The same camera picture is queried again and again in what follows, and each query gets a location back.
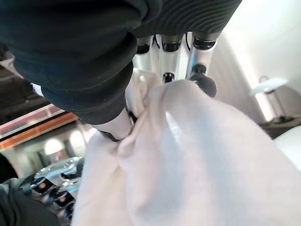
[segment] silver robotic finger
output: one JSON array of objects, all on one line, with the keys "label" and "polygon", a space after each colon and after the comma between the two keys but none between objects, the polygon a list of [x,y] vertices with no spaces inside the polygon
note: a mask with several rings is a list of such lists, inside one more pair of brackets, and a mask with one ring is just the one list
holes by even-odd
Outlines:
[{"label": "silver robotic finger", "polygon": [[137,53],[133,58],[135,68],[144,71],[153,71],[152,60],[152,41],[155,40],[154,36],[147,36],[137,39]]},{"label": "silver robotic finger", "polygon": [[171,82],[177,79],[182,37],[183,34],[161,35],[159,60],[160,76],[162,76],[163,82]]},{"label": "silver robotic finger", "polygon": [[192,33],[193,44],[186,72],[186,79],[195,82],[210,97],[216,95],[216,85],[214,80],[208,77],[208,70],[218,36],[219,33]]},{"label": "silver robotic finger", "polygon": [[126,108],[124,108],[115,119],[104,124],[92,126],[100,131],[104,137],[117,142],[131,133],[134,123]]}]

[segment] black joint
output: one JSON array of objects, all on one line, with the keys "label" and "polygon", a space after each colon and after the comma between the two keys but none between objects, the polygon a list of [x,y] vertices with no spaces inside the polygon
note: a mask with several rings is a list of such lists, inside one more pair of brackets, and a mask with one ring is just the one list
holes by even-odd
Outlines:
[{"label": "black joint", "polygon": [[216,41],[204,41],[194,37],[193,46],[198,50],[208,50],[215,45]]},{"label": "black joint", "polygon": [[137,54],[145,54],[150,50],[149,44],[142,44],[137,46]]},{"label": "black joint", "polygon": [[168,82],[171,82],[174,80],[174,74],[171,73],[171,72],[166,72],[164,75],[163,75],[163,82],[164,83],[168,83]]},{"label": "black joint", "polygon": [[206,66],[205,65],[194,65],[191,71],[191,74],[204,73],[206,74]]},{"label": "black joint", "polygon": [[118,142],[119,140],[117,140],[111,133],[109,132],[104,132],[104,131],[100,131],[100,133],[105,137],[105,138],[108,138],[110,139],[111,141],[114,141],[114,142]]},{"label": "black joint", "polygon": [[162,42],[162,48],[166,52],[175,52],[180,48],[181,43]]}]

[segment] white cloth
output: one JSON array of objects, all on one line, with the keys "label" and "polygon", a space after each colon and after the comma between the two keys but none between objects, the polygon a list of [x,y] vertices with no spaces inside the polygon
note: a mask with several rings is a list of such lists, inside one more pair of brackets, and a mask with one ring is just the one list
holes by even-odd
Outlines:
[{"label": "white cloth", "polygon": [[130,136],[91,138],[73,226],[301,225],[300,173],[254,122],[190,81],[150,84],[128,87]]}]

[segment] black cable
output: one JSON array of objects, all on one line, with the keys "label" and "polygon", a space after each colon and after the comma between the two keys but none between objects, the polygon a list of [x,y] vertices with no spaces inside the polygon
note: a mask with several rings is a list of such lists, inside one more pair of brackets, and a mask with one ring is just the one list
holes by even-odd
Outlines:
[{"label": "black cable", "polygon": [[190,51],[190,47],[188,45],[188,38],[187,38],[187,32],[185,33],[185,39],[186,39],[186,46],[187,46],[187,49]]},{"label": "black cable", "polygon": [[156,45],[158,46],[158,49],[160,49],[160,46],[159,46],[159,44],[158,44],[157,36],[156,36],[156,35],[154,35],[154,40],[155,40],[155,42],[156,42]]}]

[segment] white lampshade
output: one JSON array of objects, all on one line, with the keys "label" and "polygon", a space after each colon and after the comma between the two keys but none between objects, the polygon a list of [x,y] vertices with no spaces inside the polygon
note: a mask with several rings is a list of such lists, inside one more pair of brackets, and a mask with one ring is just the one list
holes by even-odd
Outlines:
[{"label": "white lampshade", "polygon": [[258,93],[268,93],[288,83],[287,79],[274,78],[266,80],[251,90],[250,96],[253,97]]}]

